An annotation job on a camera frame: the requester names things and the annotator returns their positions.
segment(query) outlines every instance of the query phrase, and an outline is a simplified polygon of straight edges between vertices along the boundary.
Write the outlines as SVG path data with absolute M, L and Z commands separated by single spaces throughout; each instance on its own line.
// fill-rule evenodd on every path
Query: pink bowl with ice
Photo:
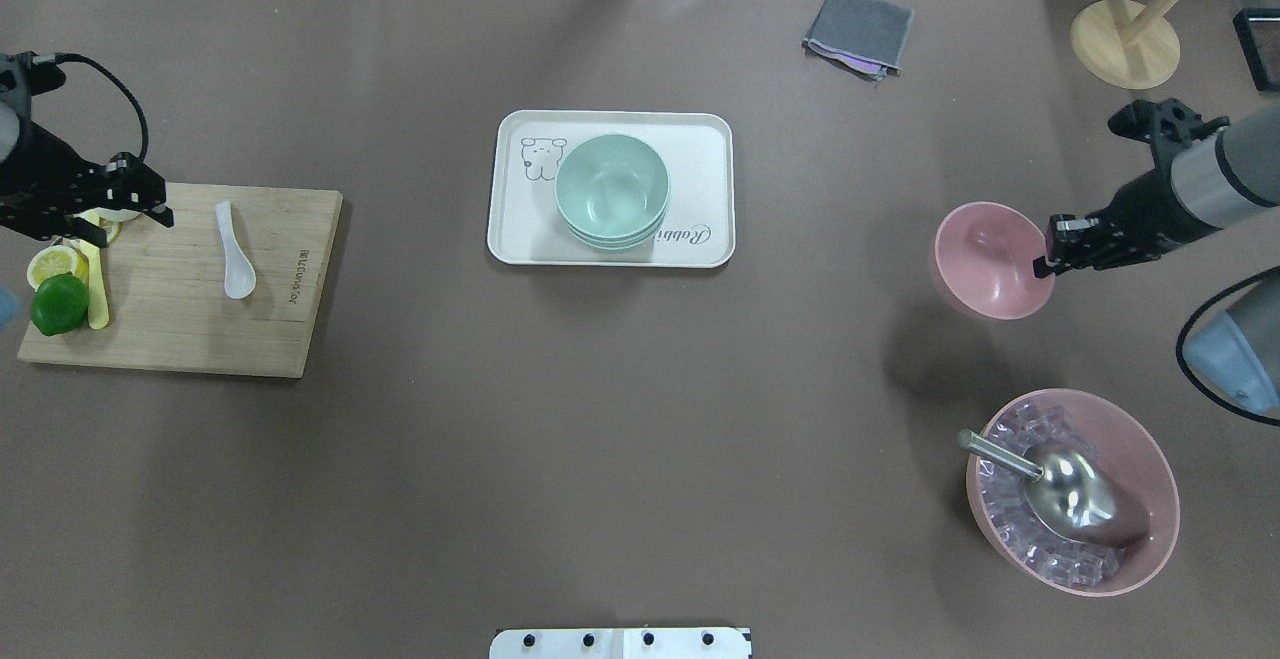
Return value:
M 1106 472 L 1119 486 L 1147 509 L 1151 514 L 1151 530 L 1146 540 L 1139 540 L 1125 549 L 1124 559 L 1115 576 L 1102 580 L 1096 586 L 1061 586 L 1033 572 L 1000 541 L 995 523 L 987 516 L 982 503 L 982 479 L 978 472 L 978 458 L 969 457 L 965 471 L 965 489 L 969 494 L 969 508 L 973 509 L 978 528 L 987 541 L 1000 552 L 1001 557 L 1023 573 L 1047 584 L 1053 589 L 1078 596 L 1116 596 L 1128 594 L 1149 582 L 1160 569 L 1165 568 L 1178 544 L 1178 530 L 1181 523 L 1181 509 L 1178 500 L 1178 485 L 1174 472 L 1169 468 L 1164 450 L 1156 444 L 1147 430 L 1101 395 L 1085 394 L 1074 389 L 1042 389 L 1010 401 L 991 422 L 983 427 L 986 436 L 993 425 L 1006 412 L 1024 401 L 1036 401 L 1044 407 L 1062 407 L 1071 430 L 1098 450 L 1096 466 Z

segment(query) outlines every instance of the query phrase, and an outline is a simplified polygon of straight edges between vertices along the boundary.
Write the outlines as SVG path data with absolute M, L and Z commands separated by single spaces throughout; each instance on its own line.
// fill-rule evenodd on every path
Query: wooden mug tree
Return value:
M 1107 84 L 1151 90 L 1174 75 L 1181 56 L 1178 33 L 1165 13 L 1178 0 L 1102 0 L 1071 22 L 1071 49 Z

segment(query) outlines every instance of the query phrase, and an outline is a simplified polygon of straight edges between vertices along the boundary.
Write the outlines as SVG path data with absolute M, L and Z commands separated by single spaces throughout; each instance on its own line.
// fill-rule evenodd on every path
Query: black box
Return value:
M 1280 91 L 1280 9 L 1243 9 L 1231 22 L 1258 91 Z

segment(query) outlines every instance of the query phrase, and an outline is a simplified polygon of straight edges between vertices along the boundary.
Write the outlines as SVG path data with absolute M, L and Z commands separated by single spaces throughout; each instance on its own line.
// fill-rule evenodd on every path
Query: gray robot arm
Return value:
M 60 63 L 83 63 L 101 72 L 132 104 L 142 131 L 138 156 L 119 152 L 110 163 L 82 159 L 65 141 L 31 118 L 31 99 L 60 88 Z M 173 226 L 165 180 L 145 163 L 147 125 L 138 100 L 93 59 L 81 54 L 0 54 L 0 226 L 32 239 L 76 235 L 106 246 L 106 234 L 76 216 L 86 209 L 132 209 Z
M 1129 104 L 1111 132 L 1151 145 L 1151 171 L 1084 218 L 1055 214 L 1037 276 L 1151 262 L 1280 203 L 1280 104 L 1238 125 L 1175 99 Z

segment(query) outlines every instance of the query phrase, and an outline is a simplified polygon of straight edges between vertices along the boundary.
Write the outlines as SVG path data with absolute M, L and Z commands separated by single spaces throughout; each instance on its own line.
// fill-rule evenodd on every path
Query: brown table surface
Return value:
M 806 56 L 820 3 L 0 0 L 6 52 L 136 91 L 169 180 L 347 202 L 300 381 L 5 360 L 0 653 L 485 656 L 500 628 L 723 623 L 769 658 L 1274 656 L 1280 431 L 1196 394 L 1172 344 L 1275 261 L 1280 218 L 1062 276 L 1019 322 L 945 308 L 925 258 L 968 200 L 1102 207 L 1149 168 L 1105 125 L 1133 99 L 1263 106 L 1231 17 L 1280 0 L 1179 3 L 1181 67 L 1147 93 L 1070 54 L 1092 0 L 896 0 L 882 84 Z M 37 120 L 136 148 L 70 74 Z M 732 261 L 495 261 L 521 107 L 723 116 Z M 37 248 L 4 235 L 4 284 Z M 1042 386 L 1115 401 L 1174 468 L 1180 541 L 1137 592 L 1039 585 L 969 513 L 956 431 Z

